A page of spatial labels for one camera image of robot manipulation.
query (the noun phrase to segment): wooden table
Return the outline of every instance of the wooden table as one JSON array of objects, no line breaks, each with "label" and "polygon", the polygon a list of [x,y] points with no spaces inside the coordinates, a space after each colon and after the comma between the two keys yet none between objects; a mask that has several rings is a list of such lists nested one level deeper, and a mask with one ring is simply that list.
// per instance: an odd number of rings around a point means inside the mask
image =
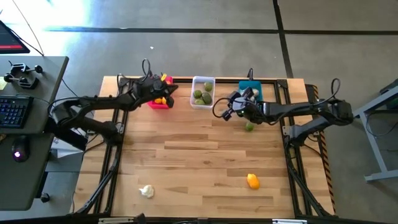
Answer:
[{"label": "wooden table", "polygon": [[[287,82],[292,103],[308,101],[302,79]],[[193,110],[189,104],[192,84],[178,85],[172,109],[153,110],[143,105],[129,113],[112,216],[293,218],[280,126],[261,124],[246,132],[244,118],[234,115],[226,122],[210,110]],[[238,84],[216,84],[215,99],[237,88]],[[263,85],[262,90],[264,100],[275,101],[272,86]],[[100,95],[116,92],[115,77],[104,77]],[[217,112],[225,106],[220,102]],[[112,110],[97,111],[95,119],[109,121],[112,114]],[[295,118],[296,124],[310,120],[311,116]],[[97,138],[90,145],[100,141]],[[307,140],[306,144],[318,149],[315,142]],[[84,157],[76,186],[76,208],[98,185],[104,149],[98,147]],[[309,189],[324,209],[333,213],[321,158],[306,147],[301,152]],[[248,173],[259,177],[259,190],[248,188]],[[141,196],[138,190],[148,184],[155,188],[152,199]],[[304,211],[301,191],[298,194]]]}]

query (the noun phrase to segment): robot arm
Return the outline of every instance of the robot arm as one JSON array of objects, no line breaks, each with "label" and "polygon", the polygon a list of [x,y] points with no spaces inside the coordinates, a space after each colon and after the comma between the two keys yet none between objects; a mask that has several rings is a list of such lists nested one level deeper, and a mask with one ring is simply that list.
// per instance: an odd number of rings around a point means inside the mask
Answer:
[{"label": "robot arm", "polygon": [[254,93],[247,88],[243,94],[234,91],[229,95],[228,110],[222,118],[228,121],[233,113],[244,117],[252,123],[269,125],[276,124],[280,119],[289,116],[319,115],[314,120],[304,125],[284,127],[285,135],[290,137],[290,142],[296,146],[303,146],[309,134],[322,131],[331,125],[344,126],[353,122],[351,105],[344,100],[318,100],[316,103],[293,103],[281,105],[279,103],[252,101]]},{"label": "robot arm", "polygon": [[92,110],[120,109],[123,111],[134,111],[143,103],[157,98],[164,97],[167,106],[173,107],[174,99],[170,96],[177,85],[168,85],[159,76],[149,71],[148,75],[134,81],[126,93],[116,97],[81,97],[75,100],[68,100],[55,106],[52,116],[61,129],[81,128],[84,131],[94,131],[104,138],[107,144],[115,145],[121,142],[116,125],[111,121],[100,122],[87,118],[86,114]]}]

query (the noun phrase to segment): monitor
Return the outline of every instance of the monitor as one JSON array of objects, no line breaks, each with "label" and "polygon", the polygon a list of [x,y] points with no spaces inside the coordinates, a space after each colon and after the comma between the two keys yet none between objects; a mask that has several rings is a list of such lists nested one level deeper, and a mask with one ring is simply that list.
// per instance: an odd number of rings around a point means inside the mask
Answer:
[{"label": "monitor", "polygon": [[0,54],[23,54],[30,50],[21,40],[0,21]]}]

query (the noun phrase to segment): black keyboard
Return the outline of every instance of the black keyboard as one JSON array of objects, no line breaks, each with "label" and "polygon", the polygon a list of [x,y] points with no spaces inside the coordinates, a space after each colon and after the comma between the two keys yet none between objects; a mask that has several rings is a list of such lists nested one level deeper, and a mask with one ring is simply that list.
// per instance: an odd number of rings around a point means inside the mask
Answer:
[{"label": "black keyboard", "polygon": [[0,128],[23,128],[33,97],[0,95]]}]

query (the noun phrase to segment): concrete floor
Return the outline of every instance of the concrete floor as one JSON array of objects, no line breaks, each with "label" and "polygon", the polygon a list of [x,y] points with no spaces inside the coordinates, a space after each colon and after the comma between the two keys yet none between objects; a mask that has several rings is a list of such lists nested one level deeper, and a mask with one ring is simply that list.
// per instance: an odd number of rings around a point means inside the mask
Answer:
[{"label": "concrete floor", "polygon": [[[46,55],[69,56],[65,81],[79,95],[98,93],[104,75],[141,75],[144,57],[151,60],[155,72],[171,75],[242,77],[253,67],[255,77],[286,77],[278,34],[44,31],[48,26],[277,29],[271,0],[16,2]],[[279,0],[279,6],[284,28],[289,30],[398,30],[395,0]],[[36,45],[12,2],[0,7],[0,19]],[[331,80],[340,78],[337,97],[349,101],[353,109],[376,97],[397,78],[396,35],[286,35],[286,41],[294,77],[317,85],[323,97],[330,95]],[[62,86],[58,97],[69,95]],[[384,125],[380,132],[390,125]],[[398,169],[398,152],[387,149],[396,150],[397,143],[386,139],[396,134],[379,139],[390,169]],[[337,215],[398,223],[398,178],[373,184],[364,181],[363,175],[379,172],[379,168],[360,123],[328,128],[326,141]],[[34,202],[26,212],[0,212],[0,219],[68,213],[78,161],[80,157],[75,155],[49,162],[47,170],[52,173],[45,190],[53,195],[51,203]]]}]

